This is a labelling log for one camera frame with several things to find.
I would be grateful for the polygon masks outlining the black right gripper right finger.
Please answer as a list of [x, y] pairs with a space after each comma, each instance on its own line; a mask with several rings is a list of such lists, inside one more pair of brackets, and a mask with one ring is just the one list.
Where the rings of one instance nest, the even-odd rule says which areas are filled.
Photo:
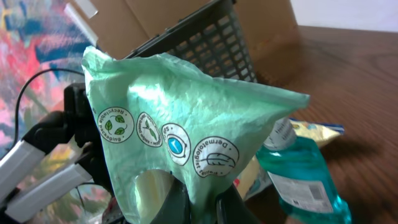
[[217, 196], [216, 219], [217, 224], [261, 224], [245, 206], [234, 185]]

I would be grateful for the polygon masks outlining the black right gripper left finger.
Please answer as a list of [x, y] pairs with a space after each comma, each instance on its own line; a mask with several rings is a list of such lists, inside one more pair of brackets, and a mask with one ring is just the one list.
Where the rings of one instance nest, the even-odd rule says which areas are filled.
[[190, 201], [186, 186], [174, 179], [172, 186], [151, 224], [191, 224]]

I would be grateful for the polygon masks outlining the yellow snack chips bag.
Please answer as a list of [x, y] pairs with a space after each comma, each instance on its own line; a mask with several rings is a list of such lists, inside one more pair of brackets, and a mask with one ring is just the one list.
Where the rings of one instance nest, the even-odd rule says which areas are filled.
[[[345, 132], [340, 124], [309, 123], [292, 118], [290, 122], [297, 136], [314, 140], [319, 148], [331, 143]], [[234, 180], [234, 186], [244, 201], [261, 193], [271, 184], [270, 178], [260, 166], [256, 156]]]

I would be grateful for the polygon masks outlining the blue mouthwash bottle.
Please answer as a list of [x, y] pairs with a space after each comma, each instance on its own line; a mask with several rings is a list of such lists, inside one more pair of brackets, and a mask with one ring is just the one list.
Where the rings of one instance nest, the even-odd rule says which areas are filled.
[[275, 125], [256, 152], [284, 212], [302, 223], [351, 223], [316, 142], [296, 135], [288, 118]]

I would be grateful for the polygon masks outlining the mint green wipes pack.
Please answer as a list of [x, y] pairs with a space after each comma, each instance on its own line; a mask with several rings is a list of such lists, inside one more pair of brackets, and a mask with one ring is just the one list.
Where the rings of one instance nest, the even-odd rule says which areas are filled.
[[161, 170], [185, 184], [192, 223], [214, 223], [216, 196], [259, 150], [274, 123], [310, 97], [273, 86], [213, 78], [167, 53], [116, 60], [87, 47], [81, 66], [114, 195], [126, 220], [149, 223]]

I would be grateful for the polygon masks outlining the grey plastic lattice basket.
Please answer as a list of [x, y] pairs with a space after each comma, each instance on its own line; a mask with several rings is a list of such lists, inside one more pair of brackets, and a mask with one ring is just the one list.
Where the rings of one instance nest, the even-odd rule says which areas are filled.
[[257, 82], [252, 59], [232, 0], [215, 0], [179, 20], [127, 58], [167, 52], [212, 77]]

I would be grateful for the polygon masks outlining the brown cardboard box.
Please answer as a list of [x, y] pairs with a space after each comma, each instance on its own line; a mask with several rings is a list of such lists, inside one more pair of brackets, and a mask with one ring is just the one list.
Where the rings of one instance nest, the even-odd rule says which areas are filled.
[[247, 82], [271, 40], [297, 27], [290, 1], [71, 0], [65, 14], [113, 58], [166, 52]]

